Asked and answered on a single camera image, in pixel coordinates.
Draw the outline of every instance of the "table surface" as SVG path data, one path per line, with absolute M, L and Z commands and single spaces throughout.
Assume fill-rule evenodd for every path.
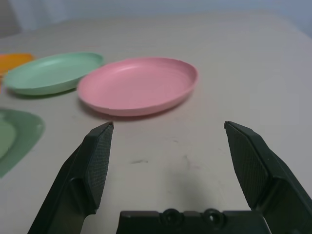
M 42 117 L 32 151 L 0 180 L 0 233 L 26 233 L 64 161 L 94 127 L 115 121 L 101 205 L 82 234 L 113 234 L 122 210 L 249 209 L 234 173 L 223 123 L 262 135 L 312 196 L 312 40 L 263 12 L 70 21 L 0 40 L 2 52 L 37 58 L 92 51 L 106 62 L 172 57 L 196 66 L 200 82 L 177 108 L 148 118 L 90 111 L 76 92 L 20 98 L 0 107 Z

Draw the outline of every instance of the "orange plate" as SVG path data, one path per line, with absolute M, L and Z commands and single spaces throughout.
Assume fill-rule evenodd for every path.
M 34 57 L 31 54 L 2 54 L 0 55 L 0 76 L 32 60 Z

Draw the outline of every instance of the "green plate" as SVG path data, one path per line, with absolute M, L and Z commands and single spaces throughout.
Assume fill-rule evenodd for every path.
M 0 109 L 0 178 L 34 147 L 43 130 L 44 123 L 38 116 Z
M 41 58 L 8 72 L 4 85 L 24 95 L 63 92 L 76 88 L 83 76 L 104 65 L 103 60 L 103 56 L 88 52 Z

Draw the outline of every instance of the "pink plate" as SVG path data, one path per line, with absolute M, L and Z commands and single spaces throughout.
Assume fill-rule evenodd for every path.
M 171 58 L 130 58 L 110 63 L 78 84 L 92 109 L 113 116 L 149 115 L 184 101 L 198 80 L 190 64 Z

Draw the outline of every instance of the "white wall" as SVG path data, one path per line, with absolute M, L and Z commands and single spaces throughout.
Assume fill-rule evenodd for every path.
M 0 0 L 0 38 L 20 32 L 20 27 L 8 0 Z
M 312 37 L 312 0 L 10 0 L 30 2 L 37 27 L 72 18 L 267 9 Z

